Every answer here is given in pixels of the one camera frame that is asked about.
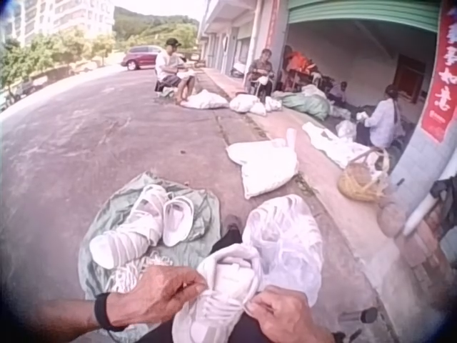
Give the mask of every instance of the green shutter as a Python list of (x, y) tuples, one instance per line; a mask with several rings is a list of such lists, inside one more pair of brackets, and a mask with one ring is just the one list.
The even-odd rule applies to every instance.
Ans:
[(438, 31), (440, 1), (289, 0), (290, 24), (326, 19), (390, 21)]

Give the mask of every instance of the woman in white shirt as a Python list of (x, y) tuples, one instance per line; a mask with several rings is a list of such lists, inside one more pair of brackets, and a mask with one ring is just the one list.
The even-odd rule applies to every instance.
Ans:
[(392, 84), (387, 86), (385, 97), (369, 118), (357, 124), (357, 143), (384, 149), (392, 144), (397, 126), (401, 125), (397, 88)]

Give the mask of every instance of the man wearing cap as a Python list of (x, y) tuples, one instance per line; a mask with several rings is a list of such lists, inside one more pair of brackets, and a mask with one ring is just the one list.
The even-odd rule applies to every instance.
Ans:
[[(157, 55), (156, 71), (159, 81), (168, 87), (178, 87), (176, 92), (176, 103), (180, 104), (186, 100), (188, 95), (192, 95), (195, 86), (195, 78), (187, 76), (180, 78), (179, 71), (187, 71), (181, 58), (176, 54), (176, 50), (181, 44), (175, 38), (166, 41), (165, 51)], [(186, 97), (183, 96), (184, 89), (187, 87)]]

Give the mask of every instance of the hand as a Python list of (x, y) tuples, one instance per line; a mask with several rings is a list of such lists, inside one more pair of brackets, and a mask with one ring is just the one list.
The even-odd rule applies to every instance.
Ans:
[(116, 327), (166, 322), (206, 288), (205, 279), (195, 269), (152, 266), (133, 291), (110, 294), (106, 311)]
[(303, 293), (268, 286), (246, 307), (273, 343), (334, 342), (330, 332), (314, 324)]

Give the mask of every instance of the bamboo basket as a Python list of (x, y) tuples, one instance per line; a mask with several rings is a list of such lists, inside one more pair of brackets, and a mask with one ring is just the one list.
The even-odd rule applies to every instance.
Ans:
[[(349, 199), (359, 202), (377, 202), (387, 187), (389, 160), (385, 149), (372, 148), (348, 163), (338, 179), (338, 190)], [(377, 177), (372, 177), (366, 162), (372, 153), (383, 157), (383, 167)]]

